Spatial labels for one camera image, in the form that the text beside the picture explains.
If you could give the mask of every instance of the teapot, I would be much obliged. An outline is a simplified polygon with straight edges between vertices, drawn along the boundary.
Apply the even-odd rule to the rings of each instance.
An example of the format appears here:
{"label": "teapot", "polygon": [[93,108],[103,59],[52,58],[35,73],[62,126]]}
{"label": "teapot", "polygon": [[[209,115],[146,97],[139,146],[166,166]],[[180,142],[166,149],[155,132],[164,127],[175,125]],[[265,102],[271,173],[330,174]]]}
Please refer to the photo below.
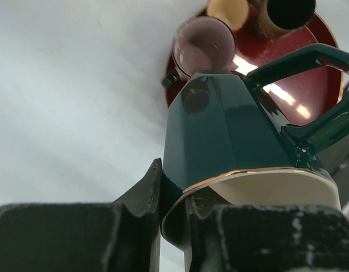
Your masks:
{"label": "teapot", "polygon": [[317,154],[349,134],[349,89],[304,126],[290,124],[264,86],[332,66],[349,53],[313,44],[246,76],[194,74],[169,107],[163,157],[161,232],[181,247],[183,200],[210,187],[232,205],[320,205],[340,209],[337,185]]}

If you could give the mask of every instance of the red tray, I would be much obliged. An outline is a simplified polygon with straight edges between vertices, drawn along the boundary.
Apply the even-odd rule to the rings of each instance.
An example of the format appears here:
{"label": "red tray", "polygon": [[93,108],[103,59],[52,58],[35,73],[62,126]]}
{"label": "red tray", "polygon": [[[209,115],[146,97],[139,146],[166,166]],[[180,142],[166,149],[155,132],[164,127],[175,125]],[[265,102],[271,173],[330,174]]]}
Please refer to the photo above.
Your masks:
{"label": "red tray", "polygon": [[[274,41],[258,40],[251,34],[255,16],[256,11],[251,8],[249,21],[235,32],[237,52],[232,70],[246,74],[257,66],[318,42],[337,47],[328,26],[317,14],[307,27]],[[167,72],[173,67],[173,59],[170,57]],[[185,82],[182,82],[166,90],[168,106],[184,85]],[[305,125],[325,113],[342,98],[342,73],[331,67],[320,67],[282,79],[264,89],[292,124]]]}

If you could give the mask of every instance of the white surface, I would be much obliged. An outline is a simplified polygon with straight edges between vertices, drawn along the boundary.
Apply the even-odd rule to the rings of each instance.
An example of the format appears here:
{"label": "white surface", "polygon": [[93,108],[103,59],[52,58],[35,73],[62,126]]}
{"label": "white surface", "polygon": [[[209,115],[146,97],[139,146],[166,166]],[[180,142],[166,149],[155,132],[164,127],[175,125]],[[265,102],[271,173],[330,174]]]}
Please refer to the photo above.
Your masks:
{"label": "white surface", "polygon": [[210,187],[233,205],[321,205],[340,210],[334,181],[298,169],[236,173]]}
{"label": "white surface", "polygon": [[[162,157],[159,81],[205,0],[0,0],[0,205],[105,202]],[[349,51],[349,0],[318,0]],[[161,271],[183,271],[162,243]]]}

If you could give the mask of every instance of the teapot handle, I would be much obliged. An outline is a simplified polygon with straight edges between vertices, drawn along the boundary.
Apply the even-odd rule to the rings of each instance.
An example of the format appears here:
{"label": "teapot handle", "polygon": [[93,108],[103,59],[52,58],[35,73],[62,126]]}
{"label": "teapot handle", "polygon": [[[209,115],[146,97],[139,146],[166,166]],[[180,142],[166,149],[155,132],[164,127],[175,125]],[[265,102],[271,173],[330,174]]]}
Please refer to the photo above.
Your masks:
{"label": "teapot handle", "polygon": [[[249,72],[245,81],[260,91],[277,80],[320,66],[349,73],[349,53],[326,44],[312,44]],[[349,134],[349,88],[343,99],[325,114],[304,126],[285,125],[282,135],[297,147],[317,154]]]}

